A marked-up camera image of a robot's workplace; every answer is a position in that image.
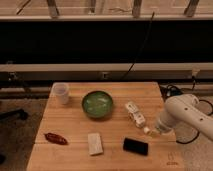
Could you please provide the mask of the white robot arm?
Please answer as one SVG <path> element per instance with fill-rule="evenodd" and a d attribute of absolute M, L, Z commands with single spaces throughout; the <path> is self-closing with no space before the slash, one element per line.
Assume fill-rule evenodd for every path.
<path fill-rule="evenodd" d="M 213 118 L 198 110 L 198 104 L 199 99 L 193 94 L 167 98 L 163 110 L 156 117 L 156 132 L 169 133 L 179 122 L 184 122 L 213 141 Z"/>

